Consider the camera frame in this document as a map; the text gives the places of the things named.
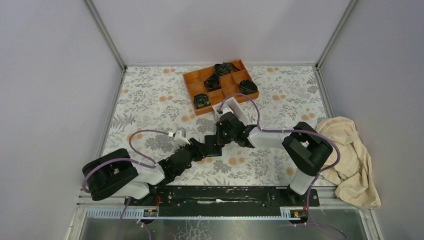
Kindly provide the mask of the black leather card holder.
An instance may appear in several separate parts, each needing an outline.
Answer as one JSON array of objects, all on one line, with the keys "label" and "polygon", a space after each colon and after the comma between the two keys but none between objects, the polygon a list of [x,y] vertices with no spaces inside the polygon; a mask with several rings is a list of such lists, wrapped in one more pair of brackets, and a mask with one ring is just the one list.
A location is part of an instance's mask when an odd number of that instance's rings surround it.
[{"label": "black leather card holder", "polygon": [[203,157],[222,156],[222,146],[218,144],[216,135],[205,135],[204,142],[199,146],[199,151]]}]

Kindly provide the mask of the white plastic card box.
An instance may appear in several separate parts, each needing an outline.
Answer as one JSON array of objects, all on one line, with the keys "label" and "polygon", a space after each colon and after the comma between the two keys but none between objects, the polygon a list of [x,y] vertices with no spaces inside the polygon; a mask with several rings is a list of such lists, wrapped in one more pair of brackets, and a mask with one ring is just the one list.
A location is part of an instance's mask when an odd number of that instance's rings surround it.
[{"label": "white plastic card box", "polygon": [[247,115],[234,97],[215,104],[212,109],[218,125],[241,128],[248,127],[251,124]]}]

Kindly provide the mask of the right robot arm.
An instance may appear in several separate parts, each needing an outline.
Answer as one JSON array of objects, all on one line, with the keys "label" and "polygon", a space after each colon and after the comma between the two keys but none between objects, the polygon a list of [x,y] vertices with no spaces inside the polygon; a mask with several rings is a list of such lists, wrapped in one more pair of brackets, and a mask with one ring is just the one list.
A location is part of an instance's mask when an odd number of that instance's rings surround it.
[{"label": "right robot arm", "polygon": [[287,201],[293,206],[299,206],[307,199],[306,192],[332,152],[340,153],[334,142],[303,121],[293,129],[263,129],[257,124],[244,124],[231,110],[217,110],[216,115],[218,145],[235,142],[243,148],[264,147],[287,152],[297,167],[286,193]]}]

